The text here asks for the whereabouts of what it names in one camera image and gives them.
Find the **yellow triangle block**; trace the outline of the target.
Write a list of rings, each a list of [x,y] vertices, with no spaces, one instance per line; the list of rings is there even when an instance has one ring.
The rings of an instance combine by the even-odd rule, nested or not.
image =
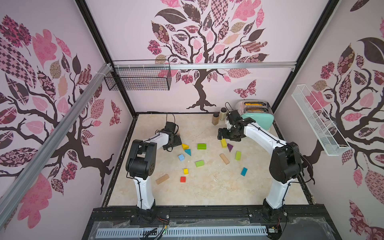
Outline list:
[[[182,144],[182,148],[183,148],[183,150],[187,150],[187,149],[189,149],[190,147],[189,147],[189,145]]]

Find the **purple triangle block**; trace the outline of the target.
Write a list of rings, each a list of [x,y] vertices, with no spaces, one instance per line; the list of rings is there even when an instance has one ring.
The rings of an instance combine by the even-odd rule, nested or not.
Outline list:
[[[227,147],[228,147],[229,152],[231,152],[234,146],[231,144],[227,144]]]

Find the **yellow rectangular block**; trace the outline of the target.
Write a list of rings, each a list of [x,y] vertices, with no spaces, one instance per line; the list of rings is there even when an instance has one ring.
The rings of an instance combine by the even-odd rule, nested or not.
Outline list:
[[[227,141],[225,140],[225,139],[222,139],[221,140],[221,146],[222,146],[222,148],[226,148],[227,147]]]

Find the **natural wood block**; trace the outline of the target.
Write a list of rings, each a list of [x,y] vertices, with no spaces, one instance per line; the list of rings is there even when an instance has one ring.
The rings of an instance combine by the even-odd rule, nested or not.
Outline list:
[[[223,160],[223,162],[228,165],[230,163],[229,159],[225,156],[225,154],[220,154],[220,158]]]
[[[165,182],[169,178],[170,178],[170,176],[168,174],[165,174],[165,175],[161,176],[160,178],[158,178],[156,180],[156,183],[157,183],[157,185],[160,185],[161,183]]]

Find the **teal small block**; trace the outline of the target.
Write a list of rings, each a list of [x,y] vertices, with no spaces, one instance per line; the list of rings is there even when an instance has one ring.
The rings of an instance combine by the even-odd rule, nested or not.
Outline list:
[[[242,175],[243,177],[245,177],[246,174],[247,174],[247,171],[248,171],[247,168],[243,168],[242,171],[241,171],[241,175]]]

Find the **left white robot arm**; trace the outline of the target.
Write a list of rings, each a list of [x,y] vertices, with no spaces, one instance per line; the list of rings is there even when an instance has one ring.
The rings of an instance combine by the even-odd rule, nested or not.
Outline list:
[[[182,144],[178,134],[159,132],[147,140],[134,140],[126,163],[127,178],[135,183],[139,214],[153,214],[156,201],[152,192],[151,175],[156,166],[157,150],[172,151]]]

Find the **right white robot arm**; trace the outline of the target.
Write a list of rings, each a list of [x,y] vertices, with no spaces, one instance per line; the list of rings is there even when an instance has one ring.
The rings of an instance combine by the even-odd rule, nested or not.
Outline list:
[[[218,140],[240,142],[248,137],[264,148],[271,156],[269,165],[272,185],[263,201],[262,216],[272,222],[284,214],[284,203],[289,187],[302,171],[299,147],[278,139],[260,127],[252,118],[227,120],[227,127],[218,129]]]

